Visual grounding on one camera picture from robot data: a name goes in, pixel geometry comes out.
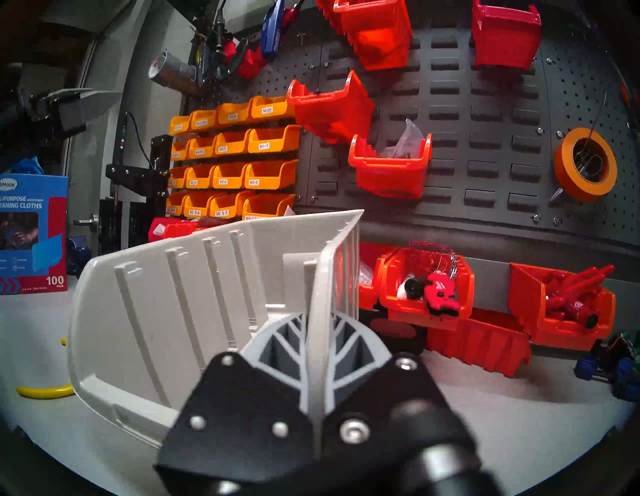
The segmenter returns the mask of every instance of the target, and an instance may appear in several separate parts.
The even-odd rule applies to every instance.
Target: black cable
[[[125,112],[125,118],[127,117],[131,117],[131,120],[133,121],[133,127],[136,128],[136,138],[138,139],[138,145],[140,146],[140,151],[145,156],[145,159],[147,159],[147,162],[149,162],[149,166],[151,167],[151,169],[154,169],[155,167],[151,163],[151,160],[149,160],[149,157],[147,157],[147,154],[145,153],[145,149],[142,147],[142,141],[140,141],[140,134],[138,133],[138,124],[136,123],[136,118],[133,117],[133,114],[131,112]]]

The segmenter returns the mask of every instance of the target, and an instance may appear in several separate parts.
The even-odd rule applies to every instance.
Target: plastic bag
[[[381,157],[416,159],[420,156],[420,143],[424,139],[420,129],[410,119],[406,120],[406,128],[394,147],[382,150]]]

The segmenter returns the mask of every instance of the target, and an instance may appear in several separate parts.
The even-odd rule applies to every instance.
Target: bolt
[[[285,424],[284,422],[276,422],[271,427],[271,432],[277,438],[284,439],[285,437],[287,437],[289,435],[289,426],[287,424]]]
[[[371,435],[369,426],[358,419],[345,420],[340,426],[340,439],[346,444],[364,443]]]
[[[201,415],[194,415],[189,419],[189,425],[194,431],[203,431],[207,427],[207,421]]]
[[[414,371],[418,368],[418,364],[415,363],[415,360],[402,356],[396,360],[396,367],[404,371]]]

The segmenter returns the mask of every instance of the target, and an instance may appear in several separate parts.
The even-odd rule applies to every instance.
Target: yellow storage bin
[[[215,110],[196,110],[191,112],[189,130],[193,132],[203,132],[214,129],[217,126],[217,112]]]
[[[180,136],[189,132],[190,115],[177,115],[171,119],[169,123],[169,134],[172,136]]]
[[[244,184],[244,173],[247,165],[246,162],[216,165],[211,186],[214,188],[240,189]]]
[[[182,213],[191,219],[206,217],[209,215],[211,200],[224,194],[222,191],[188,191],[184,199]]]
[[[251,162],[244,175],[244,187],[248,189],[280,189],[296,182],[297,160],[269,160]]]
[[[211,200],[209,217],[231,219],[240,216],[243,212],[244,202],[251,196],[255,196],[255,191],[240,191],[229,195],[217,196]]]
[[[218,124],[222,126],[230,126],[236,124],[248,124],[252,122],[251,105],[253,99],[247,103],[223,103],[219,105]]]
[[[246,131],[225,131],[213,140],[214,153],[217,156],[246,153],[251,129]]]
[[[187,159],[187,146],[188,143],[182,141],[176,141],[171,145],[171,160],[186,160]]]
[[[295,117],[296,110],[287,103],[287,97],[253,97],[251,118],[253,120],[284,119]]]
[[[212,164],[198,164],[189,167],[184,177],[184,186],[189,189],[207,189],[211,187],[213,170],[216,166]]]
[[[166,199],[165,212],[169,215],[182,215],[184,201],[186,200],[188,194],[189,191],[178,191],[177,193],[169,195]]]
[[[277,129],[252,129],[249,136],[249,153],[288,152],[297,150],[300,144],[298,124]]]
[[[293,207],[296,195],[287,193],[261,193],[244,202],[243,220],[263,217],[282,217],[288,207]]]
[[[168,188],[184,188],[184,181],[187,179],[187,171],[191,168],[190,165],[181,165],[180,167],[174,167],[169,171]]]
[[[215,156],[213,138],[193,138],[187,145],[188,159],[210,159]]]

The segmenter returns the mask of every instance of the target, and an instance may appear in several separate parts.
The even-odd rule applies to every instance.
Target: orange tape roll
[[[560,186],[576,200],[593,202],[613,189],[618,178],[616,158],[611,147],[597,132],[591,135],[589,146],[602,158],[600,180],[593,182],[580,175],[573,161],[573,149],[583,146],[589,137],[589,129],[579,127],[570,131],[556,148],[554,169]]]

